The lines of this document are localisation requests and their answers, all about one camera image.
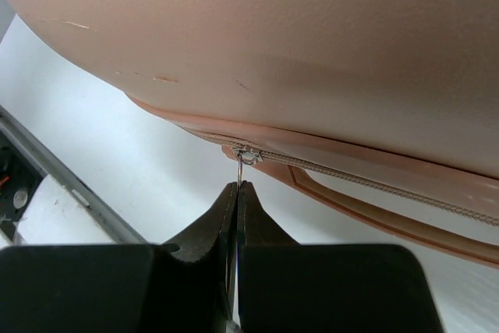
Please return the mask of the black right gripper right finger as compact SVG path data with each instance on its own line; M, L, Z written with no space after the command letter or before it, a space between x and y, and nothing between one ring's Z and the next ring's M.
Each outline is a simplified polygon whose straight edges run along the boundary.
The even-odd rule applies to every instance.
M424 271L395 244L302 245L263 209L252 183L237 202L244 332L440 332Z

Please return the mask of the pink hard-shell suitcase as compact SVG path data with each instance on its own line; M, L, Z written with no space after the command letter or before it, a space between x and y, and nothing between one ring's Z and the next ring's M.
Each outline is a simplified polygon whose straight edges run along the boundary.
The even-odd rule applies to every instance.
M498 227L498 0L7 0L143 110L373 228L489 267L498 244L332 175Z

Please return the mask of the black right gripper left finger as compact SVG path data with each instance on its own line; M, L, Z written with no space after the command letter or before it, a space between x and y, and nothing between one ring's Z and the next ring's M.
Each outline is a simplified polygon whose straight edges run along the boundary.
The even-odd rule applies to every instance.
M4 332L223 332L232 319L236 185L163 244L11 246Z

